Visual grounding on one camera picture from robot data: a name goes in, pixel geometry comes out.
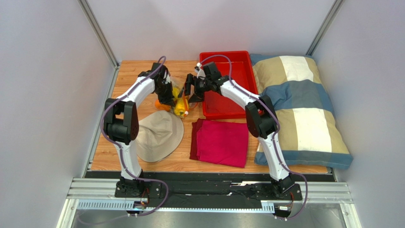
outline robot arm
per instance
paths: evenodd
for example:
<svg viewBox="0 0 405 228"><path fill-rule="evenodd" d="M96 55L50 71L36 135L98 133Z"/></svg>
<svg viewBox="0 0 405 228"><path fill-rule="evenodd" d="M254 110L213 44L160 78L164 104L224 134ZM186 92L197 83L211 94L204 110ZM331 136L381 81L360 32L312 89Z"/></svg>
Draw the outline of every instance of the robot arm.
<svg viewBox="0 0 405 228"><path fill-rule="evenodd" d="M250 95L249 96L245 95L244 93L242 93L240 91L240 89L244 90L246 93L248 93ZM227 97L227 98L233 100L235 103L237 103L242 108L245 108L249 104L255 103L256 100L254 100L252 97L259 98L258 95L252 94L251 92L247 91L246 89L240 87L235 81L233 82L233 85L231 84L230 81L223 83L221 86L221 94L224 97ZM254 125L254 123L249 123L249 121L248 121L249 131L252 131L252 128L254 128L253 125ZM285 179L286 177L288 177L289 173L280 165L279 161L277 160L276 151L274 149L273 142L271 141L273 134L274 134L274 132L272 132L270 135L268 135L266 139L264 139L263 137L257 137L256 135L254 135L254 136L258 138L259 142L261 143L261 145L263 147L264 155L266 156L267 163L268 163L269 170L270 170L270 176L274 180L278 181L278 180L282 180L282 179ZM277 150L281 151L277 134L275 135L274 139L276 140ZM284 157L281 156L280 158L281 158L281 161L285 164Z"/></svg>
<svg viewBox="0 0 405 228"><path fill-rule="evenodd" d="M154 70L157 65L159 64L154 63L152 70ZM270 176L278 186L277 191L279 193L287 191L294 185L294 182L291 180L289 172L281 166L277 159L274 145L277 146L278 151L281 151L277 135L274 135L275 143L272 141L277 126L275 125L274 119L266 113L265 108L253 99L258 98L262 100L275 115L270 98L268 96L259 97L241 88L236 82L233 81L233 83L231 83L228 76L221 76L214 63L208 63L203 66L202 69L199 67L201 67L201 65L197 65L196 67L198 71L197 76L191 74L187 76L185 95L190 95L191 85L194 85L194 94L189 99L189 102L202 101L204 100L205 92L214 91L230 98L239 106L243 107L246 111L246 119L250 133L257 137L263 146L269 164ZM120 148L115 145L120 156L122 168L121 176L123 177L121 180L122 183L125 183L125 179L133 179L127 171L136 177L142 177L142 169L138 163L135 141L139 130L137 107L148 94L153 92L157 93L160 103L174 106L172 85L167 68L162 67L162 70L157 75L151 78L144 78L151 71L142 72L138 76L136 83L122 95L127 95L127 97L117 103L114 108L110 109L104 119L104 130L107 135L111 140L118 143L123 150L123 152L120 153ZM106 108L114 101L116 101L116 99L108 99L106 101ZM124 118L117 119L116 115L121 113L124 113ZM284 163L283 156L281 155L280 157L281 161Z"/></svg>

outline red tray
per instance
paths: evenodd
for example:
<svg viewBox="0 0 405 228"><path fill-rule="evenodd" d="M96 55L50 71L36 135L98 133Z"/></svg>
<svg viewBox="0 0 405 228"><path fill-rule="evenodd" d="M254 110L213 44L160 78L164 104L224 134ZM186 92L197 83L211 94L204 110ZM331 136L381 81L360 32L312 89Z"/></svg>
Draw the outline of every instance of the red tray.
<svg viewBox="0 0 405 228"><path fill-rule="evenodd" d="M232 79L243 88L257 94L251 58L247 51L203 52L200 54L200 61L213 55L227 56L232 62ZM223 76L229 74L229 63L225 58L214 57L204 63L209 62L215 62ZM243 108L231 99L212 91L205 93L205 101L202 105L202 113L208 120L240 119L246 117Z"/></svg>

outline striped pillow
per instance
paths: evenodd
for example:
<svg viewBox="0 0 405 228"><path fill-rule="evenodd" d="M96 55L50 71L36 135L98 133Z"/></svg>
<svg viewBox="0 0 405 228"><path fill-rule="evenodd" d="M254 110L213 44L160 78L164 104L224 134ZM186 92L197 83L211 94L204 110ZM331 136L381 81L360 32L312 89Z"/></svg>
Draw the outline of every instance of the striped pillow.
<svg viewBox="0 0 405 228"><path fill-rule="evenodd" d="M279 141L287 165L347 169L349 154L335 126L333 106L311 57L251 55L259 93L271 98L280 122ZM261 148L255 163L267 165Z"/></svg>

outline hat brim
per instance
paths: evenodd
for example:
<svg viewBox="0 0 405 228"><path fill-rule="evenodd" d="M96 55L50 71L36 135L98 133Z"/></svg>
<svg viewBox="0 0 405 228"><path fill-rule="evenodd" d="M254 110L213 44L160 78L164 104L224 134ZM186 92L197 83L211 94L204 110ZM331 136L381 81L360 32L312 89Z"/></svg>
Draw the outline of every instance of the hat brim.
<svg viewBox="0 0 405 228"><path fill-rule="evenodd" d="M153 152L145 150L136 145L136 153L146 162L158 162L169 156L181 143L184 136L184 125L182 120L174 114L172 115L173 134L159 147L154 148Z"/></svg>

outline orange toy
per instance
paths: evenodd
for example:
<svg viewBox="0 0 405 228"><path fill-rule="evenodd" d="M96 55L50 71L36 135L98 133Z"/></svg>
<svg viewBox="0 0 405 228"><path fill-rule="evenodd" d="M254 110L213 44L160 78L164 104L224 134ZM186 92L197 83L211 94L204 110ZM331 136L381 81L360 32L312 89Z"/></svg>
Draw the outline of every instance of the orange toy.
<svg viewBox="0 0 405 228"><path fill-rule="evenodd" d="M155 106L158 110L165 110L165 111L167 111L167 112L169 112L170 109L171 109L170 105L161 104L161 103L159 102L159 100L156 100L156 101L154 102L154 106Z"/></svg>

